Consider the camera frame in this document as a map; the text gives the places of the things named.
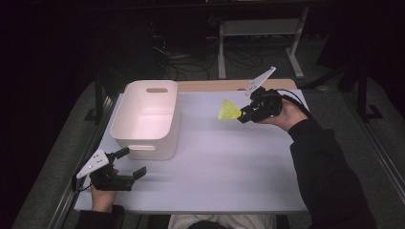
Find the white table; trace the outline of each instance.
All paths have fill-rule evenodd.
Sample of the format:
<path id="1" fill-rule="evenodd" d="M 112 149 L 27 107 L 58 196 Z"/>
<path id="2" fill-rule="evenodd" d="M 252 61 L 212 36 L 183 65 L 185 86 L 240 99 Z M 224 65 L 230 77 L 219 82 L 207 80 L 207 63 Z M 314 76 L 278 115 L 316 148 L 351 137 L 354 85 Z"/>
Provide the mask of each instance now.
<path id="1" fill-rule="evenodd" d="M 305 101 L 301 91 L 292 91 Z M 115 167 L 121 175 L 129 176 L 143 166 L 148 172 L 131 192 L 119 193 L 116 204 L 143 214 L 307 211 L 298 190 L 289 135 L 275 126 L 218 120 L 225 98 L 240 108 L 250 102 L 244 92 L 179 93 L 181 129 L 176 154 L 166 161 L 117 159 Z M 120 149 L 110 135 L 117 107 L 100 143 L 106 153 Z M 75 209 L 91 206 L 90 191 L 82 192 Z"/>

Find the yellow object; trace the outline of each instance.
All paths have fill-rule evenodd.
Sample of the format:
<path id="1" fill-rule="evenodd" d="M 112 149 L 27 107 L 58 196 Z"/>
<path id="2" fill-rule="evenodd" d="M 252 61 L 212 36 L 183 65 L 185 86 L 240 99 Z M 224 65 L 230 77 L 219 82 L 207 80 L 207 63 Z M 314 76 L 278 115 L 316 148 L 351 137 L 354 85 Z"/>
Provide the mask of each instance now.
<path id="1" fill-rule="evenodd" d="M 220 109 L 220 113 L 218 114 L 218 119 L 235 119 L 241 115 L 241 110 L 239 110 L 239 108 L 233 105 L 233 103 L 231 103 L 229 100 L 225 99 Z"/>

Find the metal frame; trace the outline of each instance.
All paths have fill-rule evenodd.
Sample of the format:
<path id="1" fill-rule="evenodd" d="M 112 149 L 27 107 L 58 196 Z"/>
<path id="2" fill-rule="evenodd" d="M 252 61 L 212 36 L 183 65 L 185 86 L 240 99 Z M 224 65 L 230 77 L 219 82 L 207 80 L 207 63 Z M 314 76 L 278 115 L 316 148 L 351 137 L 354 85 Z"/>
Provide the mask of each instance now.
<path id="1" fill-rule="evenodd" d="M 269 35 L 269 34 L 294 34 L 291 46 L 286 48 L 289 62 L 297 78 L 303 78 L 295 52 L 301 38 L 309 7 L 305 7 L 298 19 L 268 19 L 268 20 L 238 20 L 224 21 L 220 25 L 220 47 L 218 53 L 218 76 L 226 79 L 224 63 L 224 37 L 235 35 Z"/>

